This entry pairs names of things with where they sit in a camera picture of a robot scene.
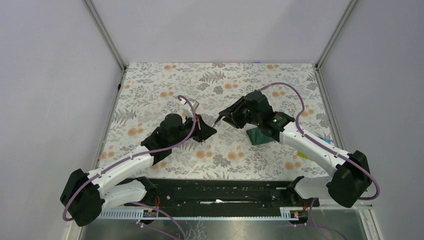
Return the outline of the dark green cloth napkin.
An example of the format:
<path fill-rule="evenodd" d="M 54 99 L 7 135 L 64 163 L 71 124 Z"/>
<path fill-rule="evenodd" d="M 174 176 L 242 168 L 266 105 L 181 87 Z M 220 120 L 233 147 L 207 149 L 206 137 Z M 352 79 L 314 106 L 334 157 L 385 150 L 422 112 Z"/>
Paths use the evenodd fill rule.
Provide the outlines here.
<path fill-rule="evenodd" d="M 258 127 L 248 129 L 246 134 L 253 146 L 263 145 L 275 141 L 272 137 L 264 135 Z"/>

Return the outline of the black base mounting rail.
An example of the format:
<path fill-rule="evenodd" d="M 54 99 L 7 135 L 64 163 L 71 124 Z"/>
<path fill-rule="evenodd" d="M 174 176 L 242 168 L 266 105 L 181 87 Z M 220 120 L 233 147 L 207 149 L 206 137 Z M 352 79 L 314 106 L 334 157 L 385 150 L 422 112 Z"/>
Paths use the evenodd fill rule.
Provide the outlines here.
<path fill-rule="evenodd" d="M 281 216 L 281 208 L 318 207 L 318 200 L 296 193 L 299 180 L 136 178 L 147 189 L 140 203 L 157 206 L 174 218 L 266 218 Z"/>

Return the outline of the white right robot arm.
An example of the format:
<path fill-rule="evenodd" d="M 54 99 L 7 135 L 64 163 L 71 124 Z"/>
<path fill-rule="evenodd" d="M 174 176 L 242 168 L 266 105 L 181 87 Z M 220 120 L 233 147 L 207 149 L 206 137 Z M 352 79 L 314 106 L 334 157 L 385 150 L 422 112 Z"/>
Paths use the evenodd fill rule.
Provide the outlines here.
<path fill-rule="evenodd" d="M 302 177 L 287 191 L 287 201 L 293 206 L 318 198 L 351 208 L 372 183 L 368 160 L 362 152 L 349 153 L 311 134 L 294 117 L 274 111 L 258 90 L 220 111 L 219 117 L 237 129 L 254 125 L 265 136 L 302 152 L 325 170 L 327 177 Z"/>

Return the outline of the colourful toy block stack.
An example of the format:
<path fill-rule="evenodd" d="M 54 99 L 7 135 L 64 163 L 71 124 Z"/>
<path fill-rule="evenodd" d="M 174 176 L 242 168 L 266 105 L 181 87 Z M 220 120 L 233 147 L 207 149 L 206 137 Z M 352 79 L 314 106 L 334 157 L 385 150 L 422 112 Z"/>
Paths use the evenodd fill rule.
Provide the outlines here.
<path fill-rule="evenodd" d="M 323 140 L 324 142 L 326 142 L 327 144 L 329 144 L 329 145 L 332 145 L 332 141 L 329 139 L 329 138 L 325 138 L 325 137 L 319 137 L 319 139 L 321 139 L 321 140 Z M 301 157 L 301 158 L 305 158 L 305 159 L 308 159 L 308 160 L 311 160 L 311 158 L 310 158 L 310 154 L 312 154 L 312 155 L 316 155 L 317 153 L 316 153 L 316 151 L 317 151 L 317 147 L 315 147 L 315 148 L 313 148 L 312 150 L 311 149 L 309 149 L 309 150 L 307 150 L 306 152 L 307 152 L 307 154 L 305 154 L 304 152 L 301 152 L 301 151 L 297 151 L 297 156 L 298 157 Z"/>

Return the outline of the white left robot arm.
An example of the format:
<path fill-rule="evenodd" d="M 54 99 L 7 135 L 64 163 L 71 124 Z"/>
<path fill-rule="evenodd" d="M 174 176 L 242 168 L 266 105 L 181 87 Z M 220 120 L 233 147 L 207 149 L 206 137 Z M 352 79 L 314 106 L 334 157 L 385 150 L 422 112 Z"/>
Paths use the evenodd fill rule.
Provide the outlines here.
<path fill-rule="evenodd" d="M 83 227 L 110 208 L 130 202 L 152 204 L 155 192 L 147 181 L 133 180 L 126 184 L 122 181 L 164 160 L 185 141 L 193 139 L 202 143 L 216 133 L 199 114 L 187 118 L 168 114 L 151 135 L 123 159 L 88 172 L 80 168 L 73 171 L 60 196 L 65 207 L 62 218 Z"/>

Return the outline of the floral patterned table mat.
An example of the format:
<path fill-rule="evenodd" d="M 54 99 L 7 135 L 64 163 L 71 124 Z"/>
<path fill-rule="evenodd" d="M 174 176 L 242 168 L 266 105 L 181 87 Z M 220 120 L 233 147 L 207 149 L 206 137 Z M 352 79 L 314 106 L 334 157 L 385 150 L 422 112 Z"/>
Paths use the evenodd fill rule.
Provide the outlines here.
<path fill-rule="evenodd" d="M 177 99 L 199 102 L 196 110 L 212 125 L 240 97 L 260 88 L 275 111 L 292 117 L 318 137 L 333 139 L 312 64 L 137 63 L 129 65 L 111 125 L 99 156 L 106 166 L 133 151 L 168 114 L 182 114 Z M 271 142 L 252 145 L 245 129 L 220 121 L 217 133 L 188 140 L 138 177 L 220 180 L 293 180 L 326 172 L 297 150 Z"/>

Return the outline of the black table knife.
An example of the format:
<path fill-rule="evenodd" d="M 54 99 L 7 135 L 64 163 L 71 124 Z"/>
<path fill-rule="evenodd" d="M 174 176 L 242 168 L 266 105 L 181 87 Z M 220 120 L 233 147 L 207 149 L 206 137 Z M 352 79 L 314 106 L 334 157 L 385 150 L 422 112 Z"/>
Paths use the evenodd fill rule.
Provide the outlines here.
<path fill-rule="evenodd" d="M 212 128 L 215 128 L 219 121 L 223 118 L 223 115 L 219 115 L 218 118 L 214 121 L 214 123 L 211 125 Z"/>

